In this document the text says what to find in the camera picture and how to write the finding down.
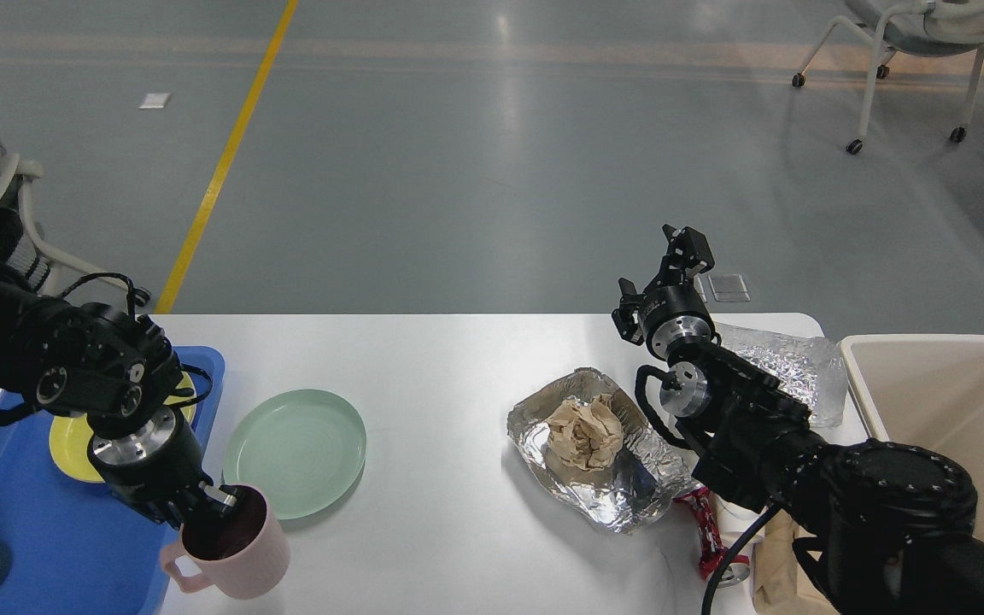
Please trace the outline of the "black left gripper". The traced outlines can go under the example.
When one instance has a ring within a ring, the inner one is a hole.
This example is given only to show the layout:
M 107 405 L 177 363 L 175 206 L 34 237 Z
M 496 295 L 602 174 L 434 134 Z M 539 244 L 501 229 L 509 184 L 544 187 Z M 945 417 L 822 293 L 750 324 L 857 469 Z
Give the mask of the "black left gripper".
M 87 459 L 114 498 L 136 513 L 180 528 L 237 510 L 241 488 L 212 485 L 202 447 L 179 409 L 160 407 L 136 431 L 118 437 L 105 418 L 86 423 L 93 432 Z

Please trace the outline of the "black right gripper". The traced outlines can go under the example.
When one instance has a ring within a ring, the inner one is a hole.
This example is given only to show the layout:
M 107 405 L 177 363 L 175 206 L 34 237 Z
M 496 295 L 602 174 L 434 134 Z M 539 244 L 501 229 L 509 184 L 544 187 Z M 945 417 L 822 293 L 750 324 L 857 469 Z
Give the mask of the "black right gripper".
M 684 338 L 714 342 L 716 331 L 696 277 L 710 272 L 715 258 L 706 235 L 691 226 L 661 226 L 667 240 L 661 272 L 641 293 L 628 278 L 618 278 L 618 306 L 612 320 L 621 339 L 646 346 L 653 358 L 666 358 Z

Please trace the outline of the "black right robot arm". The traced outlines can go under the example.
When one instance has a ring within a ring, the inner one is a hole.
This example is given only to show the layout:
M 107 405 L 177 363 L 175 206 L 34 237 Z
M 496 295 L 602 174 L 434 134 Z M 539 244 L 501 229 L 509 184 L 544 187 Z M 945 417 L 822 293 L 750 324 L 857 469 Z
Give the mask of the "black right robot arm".
M 808 532 L 800 568 L 842 614 L 984 614 L 977 494 L 955 460 L 870 439 L 837 445 L 780 381 L 722 345 L 695 277 L 706 237 L 665 225 L 666 253 L 643 290 L 618 281 L 618 334 L 664 367 L 637 370 L 634 396 L 667 444 L 694 452 L 692 475 L 753 510 L 757 532 L 784 511 Z

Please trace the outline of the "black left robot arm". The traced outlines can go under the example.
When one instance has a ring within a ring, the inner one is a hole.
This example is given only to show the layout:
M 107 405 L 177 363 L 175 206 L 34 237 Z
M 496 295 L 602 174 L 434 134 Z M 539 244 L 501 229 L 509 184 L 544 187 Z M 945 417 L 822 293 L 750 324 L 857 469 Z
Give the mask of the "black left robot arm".
M 44 412 L 81 415 L 92 430 L 86 456 L 127 507 L 181 528 L 226 520 L 247 491 L 216 485 L 183 408 L 207 400 L 215 381 L 185 365 L 167 335 L 136 311 L 41 296 L 0 276 L 0 390 L 19 405 L 0 425 Z

